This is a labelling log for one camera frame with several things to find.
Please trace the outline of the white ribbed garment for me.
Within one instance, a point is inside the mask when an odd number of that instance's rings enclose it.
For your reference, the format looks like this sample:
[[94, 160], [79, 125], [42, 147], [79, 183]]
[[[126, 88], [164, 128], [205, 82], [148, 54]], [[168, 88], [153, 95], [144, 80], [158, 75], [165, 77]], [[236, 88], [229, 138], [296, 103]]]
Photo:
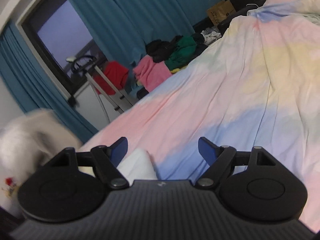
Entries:
[[117, 166], [131, 186], [135, 180], [157, 180], [156, 171], [147, 151], [137, 148]]

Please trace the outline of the white fluffy garment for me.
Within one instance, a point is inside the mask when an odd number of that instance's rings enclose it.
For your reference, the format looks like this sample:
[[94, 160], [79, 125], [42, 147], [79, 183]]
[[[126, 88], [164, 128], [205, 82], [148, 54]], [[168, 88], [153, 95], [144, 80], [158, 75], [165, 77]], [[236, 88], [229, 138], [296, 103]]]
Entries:
[[1, 129], [1, 207], [22, 217], [18, 188], [64, 148], [81, 146], [80, 139], [49, 109], [34, 110], [9, 122]]

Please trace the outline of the pastel rainbow bed cover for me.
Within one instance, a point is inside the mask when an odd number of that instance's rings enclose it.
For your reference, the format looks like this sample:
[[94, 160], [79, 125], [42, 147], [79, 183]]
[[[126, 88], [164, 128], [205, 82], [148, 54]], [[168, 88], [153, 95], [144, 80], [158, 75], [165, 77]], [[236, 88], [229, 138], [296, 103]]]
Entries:
[[301, 220], [319, 230], [319, 0], [267, 0], [82, 147], [126, 137], [164, 180], [207, 169], [197, 142], [262, 146], [308, 190]]

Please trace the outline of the white drying rack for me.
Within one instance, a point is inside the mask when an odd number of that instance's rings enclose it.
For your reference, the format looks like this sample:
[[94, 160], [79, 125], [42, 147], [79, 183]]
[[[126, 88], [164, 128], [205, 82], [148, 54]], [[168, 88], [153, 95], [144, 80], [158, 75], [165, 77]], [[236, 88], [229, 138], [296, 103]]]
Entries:
[[125, 99], [128, 104], [133, 105], [134, 98], [126, 92], [130, 89], [130, 71], [118, 62], [109, 62], [104, 55], [71, 56], [66, 61], [68, 62], [67, 68], [71, 71], [70, 80], [74, 82], [88, 81], [108, 121], [110, 119], [101, 95], [119, 113], [124, 112], [119, 105], [121, 100]]

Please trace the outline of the red cloth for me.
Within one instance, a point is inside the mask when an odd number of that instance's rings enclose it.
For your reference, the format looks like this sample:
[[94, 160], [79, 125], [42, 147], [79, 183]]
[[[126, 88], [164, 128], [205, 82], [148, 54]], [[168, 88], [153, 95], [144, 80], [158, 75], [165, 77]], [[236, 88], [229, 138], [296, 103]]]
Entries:
[[[113, 83], [116, 89], [122, 90], [125, 88], [129, 70], [119, 64], [117, 61], [111, 61], [104, 66], [103, 74]], [[114, 95], [116, 93], [98, 73], [93, 75], [93, 80], [104, 90], [107, 95]]]

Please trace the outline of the pink cloth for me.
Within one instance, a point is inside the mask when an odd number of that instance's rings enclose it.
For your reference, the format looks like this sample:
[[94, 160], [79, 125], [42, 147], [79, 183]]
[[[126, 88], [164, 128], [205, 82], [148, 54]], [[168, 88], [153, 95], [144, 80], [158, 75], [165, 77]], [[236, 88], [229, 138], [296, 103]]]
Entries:
[[152, 92], [161, 83], [172, 76], [164, 61], [155, 63], [149, 55], [144, 56], [133, 68], [133, 73], [148, 92]]

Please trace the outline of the green cloth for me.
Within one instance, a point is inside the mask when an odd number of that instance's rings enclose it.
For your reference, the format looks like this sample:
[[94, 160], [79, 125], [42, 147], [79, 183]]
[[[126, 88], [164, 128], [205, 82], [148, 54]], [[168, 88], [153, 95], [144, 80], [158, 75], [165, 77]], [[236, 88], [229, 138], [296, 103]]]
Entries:
[[204, 36], [194, 33], [191, 36], [176, 36], [167, 46], [170, 55], [164, 61], [170, 71], [185, 67], [193, 59], [207, 49], [204, 44]]

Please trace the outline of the dark framed window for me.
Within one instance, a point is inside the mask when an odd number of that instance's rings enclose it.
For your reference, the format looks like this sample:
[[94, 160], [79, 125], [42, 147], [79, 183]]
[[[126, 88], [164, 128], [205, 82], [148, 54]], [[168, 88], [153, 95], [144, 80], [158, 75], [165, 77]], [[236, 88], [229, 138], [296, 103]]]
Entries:
[[86, 72], [107, 58], [69, 0], [21, 0], [14, 19], [31, 52], [70, 98], [87, 86]]

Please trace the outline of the black cloth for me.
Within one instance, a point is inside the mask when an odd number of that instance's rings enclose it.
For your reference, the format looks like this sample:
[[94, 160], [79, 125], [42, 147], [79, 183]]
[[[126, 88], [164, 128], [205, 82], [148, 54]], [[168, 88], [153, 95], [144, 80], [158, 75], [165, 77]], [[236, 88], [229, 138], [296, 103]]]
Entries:
[[154, 63], [167, 60], [177, 47], [178, 41], [183, 36], [177, 35], [170, 42], [160, 39], [154, 40], [145, 46], [146, 54], [149, 55]]

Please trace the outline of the brown cardboard box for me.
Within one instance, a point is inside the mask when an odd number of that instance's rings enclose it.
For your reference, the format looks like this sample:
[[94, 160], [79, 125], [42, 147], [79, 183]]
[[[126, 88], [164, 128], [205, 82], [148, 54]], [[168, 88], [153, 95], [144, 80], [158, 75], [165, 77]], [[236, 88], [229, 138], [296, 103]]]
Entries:
[[207, 10], [207, 15], [212, 21], [214, 26], [218, 26], [219, 23], [224, 21], [228, 16], [235, 13], [236, 10], [234, 9], [230, 0], [221, 1], [216, 5], [210, 7]]

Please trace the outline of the teal curtain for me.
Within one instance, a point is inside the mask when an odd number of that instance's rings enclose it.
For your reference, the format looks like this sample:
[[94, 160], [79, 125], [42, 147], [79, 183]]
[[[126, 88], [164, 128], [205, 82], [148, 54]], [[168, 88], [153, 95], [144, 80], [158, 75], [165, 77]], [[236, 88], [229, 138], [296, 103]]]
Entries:
[[[193, 26], [205, 18], [210, 3], [221, 0], [69, 1], [107, 58], [131, 68], [145, 55], [147, 43], [191, 34]], [[23, 113], [53, 109], [84, 142], [97, 133], [97, 128], [67, 103], [12, 22], [1, 32], [1, 78]]]

